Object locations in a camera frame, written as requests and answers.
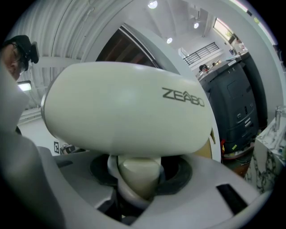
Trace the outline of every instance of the black and white sign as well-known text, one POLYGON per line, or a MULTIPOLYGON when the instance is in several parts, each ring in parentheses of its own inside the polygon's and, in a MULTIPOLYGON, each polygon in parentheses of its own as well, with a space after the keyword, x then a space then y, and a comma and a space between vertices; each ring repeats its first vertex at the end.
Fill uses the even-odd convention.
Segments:
POLYGON ((54 150, 55 150, 55 153, 59 154, 59 143, 57 141, 54 141, 54 150))

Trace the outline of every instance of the window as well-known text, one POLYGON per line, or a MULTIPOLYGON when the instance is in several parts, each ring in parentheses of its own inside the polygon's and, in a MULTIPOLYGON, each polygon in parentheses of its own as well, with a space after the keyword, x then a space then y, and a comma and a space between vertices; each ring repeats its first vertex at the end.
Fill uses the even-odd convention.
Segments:
POLYGON ((220 19, 216 19, 214 28, 227 40, 229 41, 233 35, 233 31, 220 19))

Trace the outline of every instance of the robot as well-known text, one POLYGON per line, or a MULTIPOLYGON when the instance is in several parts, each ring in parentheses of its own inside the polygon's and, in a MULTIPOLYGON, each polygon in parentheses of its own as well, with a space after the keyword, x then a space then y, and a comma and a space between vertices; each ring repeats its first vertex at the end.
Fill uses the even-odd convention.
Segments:
POLYGON ((41 107, 49 132, 85 151, 53 157, 8 134, 1 167, 52 227, 239 228, 266 200, 227 167, 192 154, 212 129, 198 81, 136 64, 74 64, 41 107))

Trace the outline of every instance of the round ceiling light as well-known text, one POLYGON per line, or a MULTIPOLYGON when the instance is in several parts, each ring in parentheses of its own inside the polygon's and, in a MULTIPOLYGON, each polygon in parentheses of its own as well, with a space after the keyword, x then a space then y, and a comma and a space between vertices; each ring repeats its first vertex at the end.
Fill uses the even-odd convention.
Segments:
POLYGON ((171 43, 172 42, 172 38, 168 38, 168 40, 167 40, 167 44, 169 44, 169 43, 171 43))
POLYGON ((149 7, 150 9, 155 9, 155 8, 157 7, 157 5, 158 5, 158 2, 157 2, 157 1, 154 1, 154 2, 150 2, 150 3, 148 4, 148 7, 149 7))

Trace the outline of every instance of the railing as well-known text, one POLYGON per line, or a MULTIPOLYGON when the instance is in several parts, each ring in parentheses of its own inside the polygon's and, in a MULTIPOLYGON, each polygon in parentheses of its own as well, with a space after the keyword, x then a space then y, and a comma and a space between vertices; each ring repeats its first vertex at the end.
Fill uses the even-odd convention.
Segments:
POLYGON ((215 44, 215 42, 201 48, 200 50, 190 54, 189 56, 185 57, 184 60, 188 65, 195 63, 196 61, 200 60, 201 58, 209 55, 210 53, 218 50, 219 47, 215 44))

